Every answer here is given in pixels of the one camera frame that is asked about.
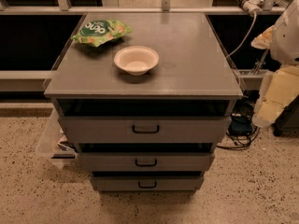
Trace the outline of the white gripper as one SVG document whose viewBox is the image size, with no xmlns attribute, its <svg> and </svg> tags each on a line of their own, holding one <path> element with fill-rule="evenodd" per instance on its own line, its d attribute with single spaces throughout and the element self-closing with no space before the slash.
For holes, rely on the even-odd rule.
<svg viewBox="0 0 299 224">
<path fill-rule="evenodd" d="M 256 49 L 269 49 L 273 28 L 274 26 L 268 27 L 250 44 Z M 299 67 L 282 65 L 276 72 L 267 72 L 263 77 L 259 95 L 252 122 L 257 127 L 266 128 L 272 125 L 299 95 Z"/>
</svg>

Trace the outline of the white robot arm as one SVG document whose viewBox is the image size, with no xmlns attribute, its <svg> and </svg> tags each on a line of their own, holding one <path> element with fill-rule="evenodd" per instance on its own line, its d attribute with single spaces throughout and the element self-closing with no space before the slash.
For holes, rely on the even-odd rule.
<svg viewBox="0 0 299 224">
<path fill-rule="evenodd" d="M 252 122 L 269 127 L 299 95 L 299 0 L 293 0 L 277 19 L 251 41 L 256 49 L 268 49 L 281 66 L 263 77 L 260 97 L 254 107 Z"/>
</svg>

